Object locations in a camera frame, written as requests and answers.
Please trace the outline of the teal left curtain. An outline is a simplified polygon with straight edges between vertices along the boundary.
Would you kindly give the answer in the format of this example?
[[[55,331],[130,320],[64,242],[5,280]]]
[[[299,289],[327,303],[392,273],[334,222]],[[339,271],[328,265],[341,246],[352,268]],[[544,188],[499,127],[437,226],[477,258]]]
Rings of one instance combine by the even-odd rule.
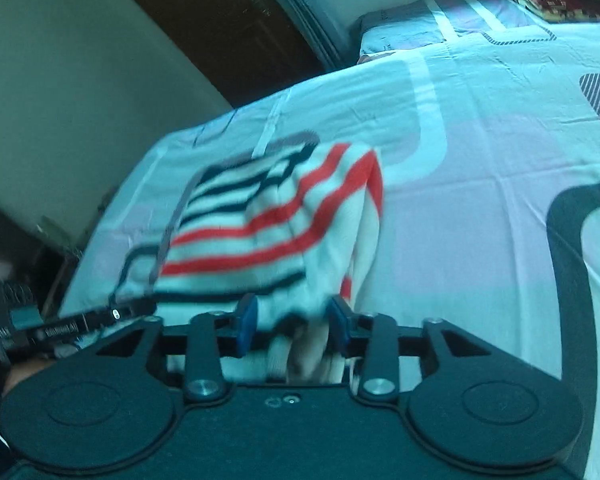
[[[276,0],[326,72],[341,70],[353,63],[350,32],[335,18],[325,0]]]

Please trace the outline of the dark wooden door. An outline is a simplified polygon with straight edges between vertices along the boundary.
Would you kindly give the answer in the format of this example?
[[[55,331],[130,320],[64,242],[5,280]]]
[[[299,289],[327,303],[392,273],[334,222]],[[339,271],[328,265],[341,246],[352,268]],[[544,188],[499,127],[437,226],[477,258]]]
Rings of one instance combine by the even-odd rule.
[[[324,74],[276,0],[134,0],[232,107]]]

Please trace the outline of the patterned white bed sheet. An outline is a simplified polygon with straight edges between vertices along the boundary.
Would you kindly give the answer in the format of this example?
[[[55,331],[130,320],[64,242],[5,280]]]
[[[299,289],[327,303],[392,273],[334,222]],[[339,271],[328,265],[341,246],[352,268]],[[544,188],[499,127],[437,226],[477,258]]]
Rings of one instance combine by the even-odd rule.
[[[600,24],[396,51],[165,136],[114,196],[61,313],[156,298],[200,176],[306,143],[379,157],[376,256],[351,306],[444,318],[562,378],[584,408],[570,464],[600,479]]]

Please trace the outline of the striped cream knit sweater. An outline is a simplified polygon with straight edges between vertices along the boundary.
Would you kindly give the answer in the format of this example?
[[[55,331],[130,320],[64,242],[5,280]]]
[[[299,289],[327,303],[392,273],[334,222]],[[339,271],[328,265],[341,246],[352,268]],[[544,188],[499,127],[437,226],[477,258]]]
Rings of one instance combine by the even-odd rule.
[[[212,166],[187,196],[152,290],[166,324],[258,300],[268,350],[224,373],[237,380],[336,384],[326,302],[353,304],[376,256],[384,182],[364,144],[306,143]]]

